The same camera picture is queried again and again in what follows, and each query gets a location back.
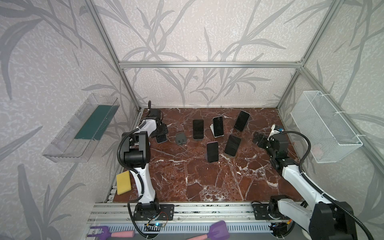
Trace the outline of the dark grey phone stand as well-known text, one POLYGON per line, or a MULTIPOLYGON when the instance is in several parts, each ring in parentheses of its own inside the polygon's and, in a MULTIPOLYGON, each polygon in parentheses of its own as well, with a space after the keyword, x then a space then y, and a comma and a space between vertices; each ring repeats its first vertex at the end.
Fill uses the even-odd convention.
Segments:
POLYGON ((175 136, 175 143, 179 146, 185 145, 187 143, 187 137, 185 133, 177 133, 175 136))

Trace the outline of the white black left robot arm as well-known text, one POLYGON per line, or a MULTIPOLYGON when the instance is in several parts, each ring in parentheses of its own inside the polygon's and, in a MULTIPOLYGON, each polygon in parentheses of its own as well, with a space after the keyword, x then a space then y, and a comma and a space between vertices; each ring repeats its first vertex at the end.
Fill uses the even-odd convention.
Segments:
POLYGON ((118 162, 133 175, 138 190, 136 211, 142 215, 157 215, 159 200, 151 182, 149 162, 151 149, 149 137, 161 128, 161 111, 149 109, 141 124, 131 132, 123 133, 118 146, 118 162))

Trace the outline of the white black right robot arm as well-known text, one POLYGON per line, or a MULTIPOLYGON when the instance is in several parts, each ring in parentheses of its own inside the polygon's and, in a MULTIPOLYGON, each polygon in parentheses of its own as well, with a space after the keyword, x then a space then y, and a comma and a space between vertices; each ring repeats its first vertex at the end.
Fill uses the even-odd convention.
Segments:
POLYGON ((288 156, 288 132, 271 132, 270 136, 256 132, 253 143, 264 149, 272 167, 288 181, 306 201, 301 206, 288 197, 271 200, 272 210, 296 222, 311 240, 356 240, 356 222, 353 209, 346 202, 338 202, 320 189, 288 156))

